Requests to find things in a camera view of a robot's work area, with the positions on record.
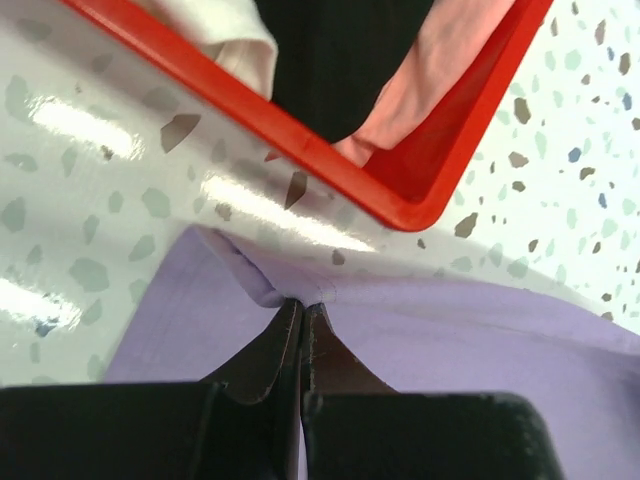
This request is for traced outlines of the red plastic tray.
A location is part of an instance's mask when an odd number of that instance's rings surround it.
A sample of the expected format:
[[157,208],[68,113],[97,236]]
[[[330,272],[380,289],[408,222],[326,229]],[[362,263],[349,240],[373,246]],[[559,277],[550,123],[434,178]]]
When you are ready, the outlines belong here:
[[515,2],[430,116],[395,148],[376,151],[358,168],[133,3],[66,5],[265,141],[268,160],[289,159],[381,223],[405,232],[425,230],[443,213],[551,6]]

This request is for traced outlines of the lavender t shirt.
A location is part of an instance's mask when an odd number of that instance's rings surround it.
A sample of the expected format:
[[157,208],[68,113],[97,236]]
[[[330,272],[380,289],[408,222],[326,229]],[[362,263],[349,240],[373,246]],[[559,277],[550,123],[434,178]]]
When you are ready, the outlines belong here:
[[324,304],[337,336],[396,389],[524,396],[569,478],[638,477],[636,334],[523,289],[323,275],[198,227],[167,253],[105,378],[201,378],[257,336],[286,298]]

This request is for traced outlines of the light pink t shirt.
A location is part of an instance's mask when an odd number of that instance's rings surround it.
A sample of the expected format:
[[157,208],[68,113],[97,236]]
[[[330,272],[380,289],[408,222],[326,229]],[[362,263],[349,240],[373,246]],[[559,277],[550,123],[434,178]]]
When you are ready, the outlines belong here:
[[359,167],[375,151],[396,147],[460,80],[513,4],[436,1],[363,125],[333,147]]

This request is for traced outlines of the black t shirt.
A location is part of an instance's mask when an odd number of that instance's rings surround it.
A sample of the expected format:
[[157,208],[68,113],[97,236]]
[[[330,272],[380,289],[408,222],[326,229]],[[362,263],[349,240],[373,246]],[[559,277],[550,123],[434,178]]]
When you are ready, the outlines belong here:
[[272,100],[329,143],[362,126],[430,0],[258,0],[278,45]]

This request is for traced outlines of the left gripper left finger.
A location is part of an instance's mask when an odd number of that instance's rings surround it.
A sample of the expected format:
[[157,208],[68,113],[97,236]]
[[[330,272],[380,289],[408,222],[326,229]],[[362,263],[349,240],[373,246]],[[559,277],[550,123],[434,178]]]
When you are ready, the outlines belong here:
[[5,479],[294,479],[303,309],[192,382],[1,392]]

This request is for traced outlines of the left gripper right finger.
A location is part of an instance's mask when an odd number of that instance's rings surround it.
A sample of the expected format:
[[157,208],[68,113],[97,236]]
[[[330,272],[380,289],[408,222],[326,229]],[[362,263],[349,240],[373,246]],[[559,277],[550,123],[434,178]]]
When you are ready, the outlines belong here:
[[301,420],[310,479],[561,479],[533,405],[504,392],[400,393],[303,318]]

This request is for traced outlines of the white cream t shirt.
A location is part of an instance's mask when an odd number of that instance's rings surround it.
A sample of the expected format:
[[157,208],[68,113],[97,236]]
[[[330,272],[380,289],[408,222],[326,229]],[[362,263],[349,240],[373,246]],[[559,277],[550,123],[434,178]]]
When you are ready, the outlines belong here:
[[258,95],[273,93],[278,46],[246,0],[150,0],[138,3]]

